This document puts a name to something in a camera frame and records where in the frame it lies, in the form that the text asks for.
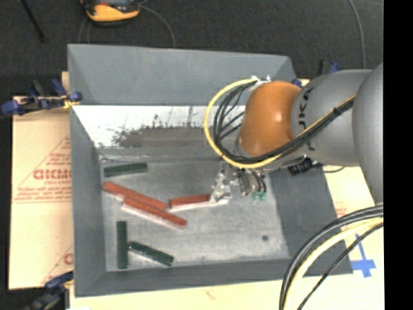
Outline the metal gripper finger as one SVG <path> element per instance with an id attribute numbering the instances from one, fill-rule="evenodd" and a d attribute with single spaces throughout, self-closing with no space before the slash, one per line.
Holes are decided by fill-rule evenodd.
<path id="1" fill-rule="evenodd" d="M 224 174 L 222 172 L 217 174 L 216 177 L 216 189 L 225 189 L 225 188 L 231 188 L 233 184 L 233 181 L 231 180 L 231 177 L 228 174 Z"/>
<path id="2" fill-rule="evenodd" d="M 231 188 L 214 189 L 210 195 L 210 203 L 214 205 L 226 205 L 233 198 Z"/>

